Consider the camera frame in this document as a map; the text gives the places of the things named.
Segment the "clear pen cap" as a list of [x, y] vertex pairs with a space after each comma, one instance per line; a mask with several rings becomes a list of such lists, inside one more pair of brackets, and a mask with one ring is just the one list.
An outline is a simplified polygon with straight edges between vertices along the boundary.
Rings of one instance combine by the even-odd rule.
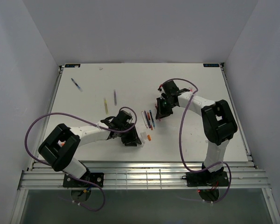
[[145, 144], [146, 139], [147, 139], [147, 136], [146, 136], [146, 133], [145, 133], [145, 132], [141, 132], [141, 133], [140, 133], [140, 139], [141, 139], [141, 142], [142, 142], [143, 144]]

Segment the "light blue gel pen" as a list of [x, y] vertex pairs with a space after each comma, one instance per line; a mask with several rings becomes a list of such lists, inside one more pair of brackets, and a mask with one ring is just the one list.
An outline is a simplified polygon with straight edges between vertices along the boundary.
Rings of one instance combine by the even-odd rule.
[[155, 123], [154, 123], [154, 119], [153, 119], [153, 115], [152, 115], [151, 110], [149, 110], [149, 114], [150, 114], [150, 118], [151, 118], [152, 127], [155, 128]]

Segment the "purple gel pen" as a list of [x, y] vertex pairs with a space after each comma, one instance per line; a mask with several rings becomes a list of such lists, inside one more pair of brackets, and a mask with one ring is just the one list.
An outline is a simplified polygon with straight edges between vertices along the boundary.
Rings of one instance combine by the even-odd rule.
[[148, 116], [147, 116], [147, 112], [146, 112], [146, 111], [144, 111], [144, 115], [145, 115], [145, 118], [146, 118], [146, 121], [147, 121], [148, 128], [150, 129], [151, 126], [150, 126], [150, 122], [149, 122], [149, 119], [148, 119]]

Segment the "orange red gel pen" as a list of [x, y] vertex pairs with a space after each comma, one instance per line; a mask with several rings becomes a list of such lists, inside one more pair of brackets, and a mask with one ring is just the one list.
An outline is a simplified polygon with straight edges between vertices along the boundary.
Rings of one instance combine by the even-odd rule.
[[153, 125], [152, 125], [152, 122], [151, 122], [151, 119], [150, 119], [150, 115], [149, 115], [148, 112], [147, 112], [147, 119], [148, 119], [148, 123], [149, 123], [150, 129], [153, 130]]

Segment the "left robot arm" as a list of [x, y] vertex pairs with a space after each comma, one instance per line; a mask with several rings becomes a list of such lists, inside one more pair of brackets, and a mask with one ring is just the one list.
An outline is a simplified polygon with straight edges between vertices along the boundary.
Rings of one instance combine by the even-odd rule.
[[82, 187], [89, 183], [90, 171], [74, 158], [77, 148], [95, 141], [115, 138], [121, 138], [126, 147], [142, 144], [132, 123], [131, 114], [124, 110], [117, 116], [103, 119], [93, 126], [68, 127], [61, 123], [39, 146], [38, 152], [54, 171], [63, 171], [73, 176], [74, 182]]

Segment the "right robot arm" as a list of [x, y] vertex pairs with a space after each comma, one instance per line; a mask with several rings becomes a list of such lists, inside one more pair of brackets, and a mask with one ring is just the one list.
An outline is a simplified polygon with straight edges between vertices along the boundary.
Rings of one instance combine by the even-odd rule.
[[189, 187], [211, 186], [225, 187], [231, 183], [230, 172], [225, 172], [224, 154], [226, 148], [238, 130], [237, 123], [226, 100], [213, 101], [202, 98], [190, 89], [179, 89], [174, 79], [162, 83], [158, 89], [156, 119], [173, 114], [174, 107], [182, 107], [202, 118], [203, 131], [208, 140], [207, 154], [202, 169], [189, 169], [182, 177]]

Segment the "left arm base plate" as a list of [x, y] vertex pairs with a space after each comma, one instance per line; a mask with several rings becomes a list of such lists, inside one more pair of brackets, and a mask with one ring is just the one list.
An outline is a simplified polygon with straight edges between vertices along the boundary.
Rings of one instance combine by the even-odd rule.
[[89, 182], [92, 182], [100, 187], [103, 187], [104, 185], [104, 173], [93, 173], [93, 172], [86, 172], [82, 177], [79, 179], [76, 177], [73, 177], [69, 174], [64, 175], [63, 179], [63, 187], [64, 188], [88, 188], [93, 187], [92, 184], [89, 184]]

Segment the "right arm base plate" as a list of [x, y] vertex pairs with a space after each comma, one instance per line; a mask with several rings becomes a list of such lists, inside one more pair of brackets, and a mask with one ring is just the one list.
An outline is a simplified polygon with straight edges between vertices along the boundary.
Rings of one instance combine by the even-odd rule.
[[192, 173], [187, 172], [182, 176], [182, 180], [185, 180], [188, 187], [227, 187], [229, 185], [229, 179], [225, 171], [216, 173]]

